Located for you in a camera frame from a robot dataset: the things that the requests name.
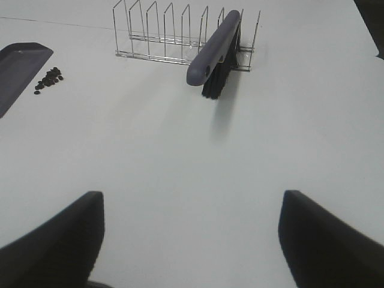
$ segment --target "table surface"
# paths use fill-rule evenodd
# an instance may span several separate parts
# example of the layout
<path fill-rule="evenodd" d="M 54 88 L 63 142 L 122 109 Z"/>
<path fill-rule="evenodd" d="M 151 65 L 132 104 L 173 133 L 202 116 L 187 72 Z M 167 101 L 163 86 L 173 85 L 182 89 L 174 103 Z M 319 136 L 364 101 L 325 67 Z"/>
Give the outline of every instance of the table surface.
<path fill-rule="evenodd" d="M 384 63 L 353 1 L 221 2 L 262 17 L 252 72 L 211 101 L 185 66 L 115 56 L 114 1 L 0 1 L 0 47 L 54 50 L 0 119 L 0 245 L 89 190 L 106 213 L 91 278 L 115 288 L 295 287 L 287 189 L 384 243 Z M 65 81 L 34 95 L 54 66 Z"/>

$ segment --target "metal dish rack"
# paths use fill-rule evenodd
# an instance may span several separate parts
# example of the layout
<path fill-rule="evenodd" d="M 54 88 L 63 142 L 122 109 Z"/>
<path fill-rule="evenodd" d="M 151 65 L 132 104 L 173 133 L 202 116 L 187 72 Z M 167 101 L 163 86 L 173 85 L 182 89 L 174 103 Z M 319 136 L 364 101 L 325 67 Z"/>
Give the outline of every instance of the metal dish rack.
<path fill-rule="evenodd" d="M 124 29 L 118 28 L 118 9 L 123 9 L 123 14 L 125 15 L 124 22 L 126 23 L 124 24 L 124 26 L 126 25 L 126 28 Z M 145 10 L 145 21 L 143 17 L 142 3 L 140 0 L 136 0 L 136 2 L 130 8 L 127 8 L 126 0 L 119 0 L 119 2 L 116 3 L 116 5 L 113 7 L 112 11 L 116 40 L 116 56 L 118 57 L 189 65 L 207 42 L 209 14 L 208 6 L 205 7 L 201 18 L 199 19 L 200 29 L 198 37 L 191 36 L 190 4 L 188 4 L 181 13 L 180 35 L 176 35 L 175 13 L 172 2 L 164 10 L 162 31 L 160 30 L 157 1 L 154 1 L 148 7 L 148 9 Z M 242 21 L 243 12 L 244 9 L 242 9 L 241 11 L 240 25 Z M 135 19 L 133 19 L 133 16 L 136 17 L 135 23 L 140 26 L 140 30 L 142 31 L 138 32 L 133 30 L 133 22 L 135 21 Z M 224 17 L 225 8 L 223 7 L 220 10 L 220 13 L 217 18 L 217 27 L 220 25 L 220 20 L 224 20 Z M 167 22 L 169 23 L 170 20 L 172 21 L 171 34 L 167 34 Z M 254 29 L 253 40 L 251 42 L 251 45 L 240 44 L 240 51 L 238 53 L 240 54 L 240 57 L 238 57 L 239 64 L 232 67 L 233 70 L 246 72 L 251 71 L 251 60 L 253 53 L 255 53 L 254 45 L 257 35 L 257 28 L 259 26 L 259 20 L 260 11 L 258 12 L 256 17 L 256 26 Z M 151 23 L 151 27 L 155 27 L 155 32 L 149 32 L 149 23 Z"/>

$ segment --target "brush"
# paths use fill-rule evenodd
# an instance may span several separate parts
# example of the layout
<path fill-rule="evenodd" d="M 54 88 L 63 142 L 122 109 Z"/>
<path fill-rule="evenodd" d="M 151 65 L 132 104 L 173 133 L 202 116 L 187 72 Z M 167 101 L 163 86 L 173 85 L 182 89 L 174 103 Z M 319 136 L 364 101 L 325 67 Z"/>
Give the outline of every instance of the brush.
<path fill-rule="evenodd" d="M 204 85 L 202 95 L 206 98 L 219 98 L 231 68 L 238 64 L 240 18 L 239 11 L 230 11 L 188 68 L 187 83 Z"/>

